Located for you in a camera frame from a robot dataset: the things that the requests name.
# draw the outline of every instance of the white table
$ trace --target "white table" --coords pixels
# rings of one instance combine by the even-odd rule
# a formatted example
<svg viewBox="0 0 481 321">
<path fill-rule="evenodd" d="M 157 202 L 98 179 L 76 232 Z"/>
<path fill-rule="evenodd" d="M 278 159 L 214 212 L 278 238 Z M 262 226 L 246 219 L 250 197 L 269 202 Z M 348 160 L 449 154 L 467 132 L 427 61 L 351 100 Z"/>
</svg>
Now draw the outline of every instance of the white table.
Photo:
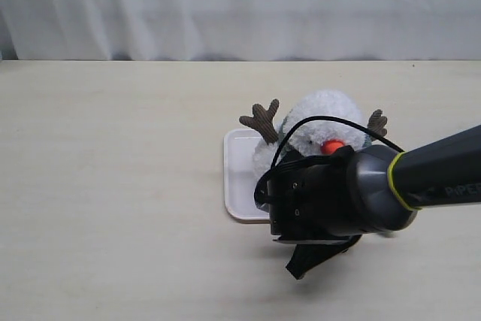
<svg viewBox="0 0 481 321">
<path fill-rule="evenodd" d="M 478 320 L 481 206 L 295 280 L 222 199 L 222 138 L 337 88 L 405 149 L 481 123 L 481 62 L 0 63 L 0 319 Z"/>
</svg>

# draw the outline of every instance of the black cable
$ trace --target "black cable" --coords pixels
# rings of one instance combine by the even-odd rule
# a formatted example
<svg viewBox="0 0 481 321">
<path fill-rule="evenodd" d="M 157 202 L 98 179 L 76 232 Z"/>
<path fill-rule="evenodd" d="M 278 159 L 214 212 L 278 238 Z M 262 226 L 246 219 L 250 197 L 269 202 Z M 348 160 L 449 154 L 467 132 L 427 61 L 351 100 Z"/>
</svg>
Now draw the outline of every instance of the black cable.
<svg viewBox="0 0 481 321">
<path fill-rule="evenodd" d="M 294 134 L 294 132 L 299 127 L 304 125 L 305 123 L 313 122 L 314 120 L 327 120 L 327 121 L 332 121 L 332 122 L 343 123 L 347 126 L 351 126 L 353 128 L 356 128 L 359 131 L 363 131 L 364 133 L 370 135 L 372 138 L 376 138 L 378 141 L 384 143 L 388 147 L 391 147 L 393 150 L 397 150 L 398 152 L 404 152 L 402 148 L 400 148 L 398 145 L 392 143 L 390 140 L 384 138 L 382 135 L 378 135 L 375 131 L 371 131 L 370 129 L 368 129 L 366 127 L 363 127 L 363 126 L 360 126 L 357 123 L 351 122 L 350 120 L 345 120 L 343 118 L 332 117 L 332 116 L 312 116 L 312 117 L 304 118 L 300 122 L 296 123 L 291 128 L 291 130 L 289 132 L 287 132 L 284 139 L 280 142 L 279 147 L 277 148 L 276 154 L 274 155 L 274 158 L 272 159 L 271 168 L 273 168 L 276 165 L 277 159 L 279 158 L 279 155 L 282 152 L 282 149 L 286 145 L 289 138 L 291 138 L 291 136 Z"/>
</svg>

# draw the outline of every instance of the white plate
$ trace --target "white plate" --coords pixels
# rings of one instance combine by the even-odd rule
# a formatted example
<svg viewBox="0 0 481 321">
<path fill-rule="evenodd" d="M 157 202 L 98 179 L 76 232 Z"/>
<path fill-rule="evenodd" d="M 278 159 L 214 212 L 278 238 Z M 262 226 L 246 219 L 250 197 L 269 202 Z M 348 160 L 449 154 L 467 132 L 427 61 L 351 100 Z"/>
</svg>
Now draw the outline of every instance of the white plate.
<svg viewBox="0 0 481 321">
<path fill-rule="evenodd" d="M 269 214 L 254 202 L 252 155 L 260 139 L 261 135 L 252 129 L 233 129 L 224 137 L 224 202 L 238 221 L 269 222 Z"/>
</svg>

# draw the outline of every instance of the brown antler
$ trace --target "brown antler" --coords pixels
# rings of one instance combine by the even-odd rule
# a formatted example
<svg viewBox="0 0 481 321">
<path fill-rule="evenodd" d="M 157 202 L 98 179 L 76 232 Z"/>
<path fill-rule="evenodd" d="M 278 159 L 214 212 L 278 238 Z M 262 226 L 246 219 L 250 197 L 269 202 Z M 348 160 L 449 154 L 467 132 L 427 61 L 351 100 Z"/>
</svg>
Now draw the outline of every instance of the brown antler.
<svg viewBox="0 0 481 321">
<path fill-rule="evenodd" d="M 253 116 L 242 116 L 239 118 L 239 122 L 243 125 L 252 128 L 260 133 L 267 144 L 276 143 L 279 139 L 279 135 L 274 129 L 272 119 L 276 115 L 279 108 L 279 101 L 274 99 L 269 106 L 269 109 L 265 110 L 260 104 L 253 105 Z"/>
<path fill-rule="evenodd" d="M 383 111 L 380 109 L 377 109 L 369 117 L 368 129 L 376 132 L 378 135 L 382 135 L 383 137 L 385 137 L 388 134 L 387 129 L 384 128 L 387 122 L 388 122 L 388 119 L 385 116 L 383 116 Z"/>
</svg>

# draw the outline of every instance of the white backdrop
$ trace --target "white backdrop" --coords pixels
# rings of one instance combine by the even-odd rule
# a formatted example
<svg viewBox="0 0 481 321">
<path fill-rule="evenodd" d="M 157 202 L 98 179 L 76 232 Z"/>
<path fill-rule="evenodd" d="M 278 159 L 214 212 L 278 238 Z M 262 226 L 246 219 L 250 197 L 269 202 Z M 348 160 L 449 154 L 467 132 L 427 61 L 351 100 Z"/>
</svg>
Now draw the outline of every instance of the white backdrop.
<svg viewBox="0 0 481 321">
<path fill-rule="evenodd" d="M 20 59 L 481 59 L 481 0 L 0 5 L 0 47 Z"/>
</svg>

